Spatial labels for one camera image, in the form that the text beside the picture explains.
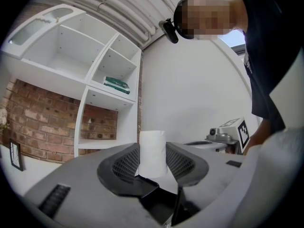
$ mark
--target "white shelving unit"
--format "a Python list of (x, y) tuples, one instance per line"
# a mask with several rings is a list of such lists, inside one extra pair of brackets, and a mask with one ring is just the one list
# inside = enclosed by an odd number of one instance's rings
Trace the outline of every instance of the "white shelving unit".
[[(14, 30), (1, 48), (12, 76), (81, 100), (75, 130), (78, 149), (104, 149), (137, 141), (137, 94), (141, 50), (86, 12), (68, 5), (47, 9)], [(126, 82), (130, 94), (103, 85)], [(86, 104), (118, 111), (116, 140), (80, 139)]]

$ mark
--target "person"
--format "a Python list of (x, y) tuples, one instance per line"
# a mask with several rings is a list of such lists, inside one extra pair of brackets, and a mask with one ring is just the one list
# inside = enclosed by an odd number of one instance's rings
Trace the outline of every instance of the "person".
[(263, 118), (244, 154), (285, 128), (269, 94), (288, 71), (301, 48), (301, 40), (287, 36), (297, 31), (297, 0), (181, 0), (174, 25), (184, 35), (210, 39), (233, 29), (243, 31), (244, 65), (252, 89), (252, 114)]

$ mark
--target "ceiling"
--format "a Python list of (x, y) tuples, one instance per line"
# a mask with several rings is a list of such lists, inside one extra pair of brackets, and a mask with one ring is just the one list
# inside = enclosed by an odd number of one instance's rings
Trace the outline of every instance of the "ceiling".
[(172, 18), (180, 0), (33, 0), (75, 6), (124, 34), (141, 49), (163, 35), (158, 23)]

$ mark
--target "headset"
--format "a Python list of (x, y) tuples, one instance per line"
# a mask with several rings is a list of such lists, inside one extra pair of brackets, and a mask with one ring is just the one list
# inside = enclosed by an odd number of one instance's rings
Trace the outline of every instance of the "headset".
[(182, 28), (182, 6), (187, 4), (188, 0), (180, 0), (176, 6), (176, 9), (173, 14), (173, 22), (174, 25), (171, 22), (171, 19), (166, 19), (165, 21), (162, 20), (159, 22), (159, 27), (162, 29), (166, 37), (169, 41), (176, 44), (178, 43), (179, 39), (175, 33), (177, 31), (180, 36), (182, 36), (185, 39), (194, 39), (194, 35), (188, 33), (187, 29)]

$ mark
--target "white paper roll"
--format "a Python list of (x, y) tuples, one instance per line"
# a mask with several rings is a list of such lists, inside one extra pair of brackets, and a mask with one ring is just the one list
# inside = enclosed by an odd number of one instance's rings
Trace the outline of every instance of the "white paper roll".
[(145, 178), (158, 178), (166, 175), (165, 131), (141, 131), (139, 135), (139, 146), (139, 175)]

